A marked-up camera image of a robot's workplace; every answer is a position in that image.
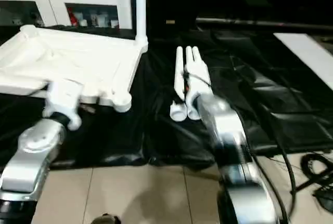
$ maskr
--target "glass cabinet door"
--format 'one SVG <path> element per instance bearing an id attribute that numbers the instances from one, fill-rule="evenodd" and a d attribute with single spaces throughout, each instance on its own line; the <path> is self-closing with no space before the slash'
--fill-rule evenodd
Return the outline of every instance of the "glass cabinet door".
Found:
<path id="1" fill-rule="evenodd" d="M 45 26 L 36 2 L 0 1 L 0 26 L 33 24 Z"/>
<path id="2" fill-rule="evenodd" d="M 66 26 L 131 29 L 131 0 L 50 0 L 57 22 Z"/>
<path id="3" fill-rule="evenodd" d="M 65 3 L 72 26 L 119 28 L 116 5 Z"/>
<path id="4" fill-rule="evenodd" d="M 0 0 L 0 26 L 57 24 L 49 0 Z"/>

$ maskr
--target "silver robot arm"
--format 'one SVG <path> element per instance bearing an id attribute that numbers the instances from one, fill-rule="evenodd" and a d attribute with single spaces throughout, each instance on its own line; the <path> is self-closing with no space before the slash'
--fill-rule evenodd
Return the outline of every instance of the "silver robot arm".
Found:
<path id="1" fill-rule="evenodd" d="M 0 224 L 31 223 L 67 130 L 81 124 L 76 113 L 81 89 L 81 84 L 69 80 L 49 85 L 44 118 L 20 135 L 18 149 L 1 175 Z"/>
<path id="2" fill-rule="evenodd" d="M 193 105 L 214 143 L 221 173 L 217 198 L 221 223 L 279 223 L 273 201 L 252 160 L 237 112 L 212 93 L 199 95 Z"/>

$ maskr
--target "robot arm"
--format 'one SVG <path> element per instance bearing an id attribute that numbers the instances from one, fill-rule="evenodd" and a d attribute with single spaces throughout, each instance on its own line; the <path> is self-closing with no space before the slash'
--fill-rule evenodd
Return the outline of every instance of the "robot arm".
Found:
<path id="1" fill-rule="evenodd" d="M 44 118 L 20 135 L 18 149 L 1 175 L 0 223 L 31 223 L 67 129 L 81 124 L 76 113 L 81 89 L 81 84 L 69 80 L 50 84 Z"/>
<path id="2" fill-rule="evenodd" d="M 221 223 L 277 224 L 273 201 L 249 152 L 241 119 L 230 104 L 215 96 L 198 48 L 186 48 L 189 91 L 186 107 L 191 120 L 201 119 L 213 141 L 221 174 L 217 201 Z"/>

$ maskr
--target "black tablecloth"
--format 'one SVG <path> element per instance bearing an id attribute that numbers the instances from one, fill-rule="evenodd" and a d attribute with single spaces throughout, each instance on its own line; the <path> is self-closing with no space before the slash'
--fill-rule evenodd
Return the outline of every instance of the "black tablecloth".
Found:
<path id="1" fill-rule="evenodd" d="M 58 29 L 133 37 L 127 31 Z M 17 31 L 2 30 L 0 43 Z M 199 47 L 214 93 L 241 113 L 251 149 L 258 155 L 278 154 L 275 139 L 289 153 L 333 148 L 333 91 L 271 32 L 192 31 L 149 39 L 131 88 L 130 111 L 80 107 L 82 126 L 69 133 L 53 168 L 149 163 L 200 169 L 213 164 L 213 144 L 202 123 L 176 123 L 169 117 L 175 52 L 187 45 Z M 4 165 L 16 150 L 19 134 L 40 119 L 44 101 L 0 95 L 0 105 Z"/>

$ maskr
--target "tiled floor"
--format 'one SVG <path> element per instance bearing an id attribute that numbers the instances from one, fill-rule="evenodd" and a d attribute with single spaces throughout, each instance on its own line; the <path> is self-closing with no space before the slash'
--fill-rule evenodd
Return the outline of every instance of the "tiled floor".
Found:
<path id="1" fill-rule="evenodd" d="M 290 157 L 299 166 L 299 155 Z M 288 202 L 285 165 L 261 162 Z M 297 169 L 297 184 L 305 180 Z M 89 224 L 103 213 L 117 214 L 123 224 L 216 224 L 217 169 L 193 173 L 182 167 L 117 167 L 51 172 L 37 206 L 34 224 Z M 311 190 L 301 191 L 293 224 L 329 224 Z"/>

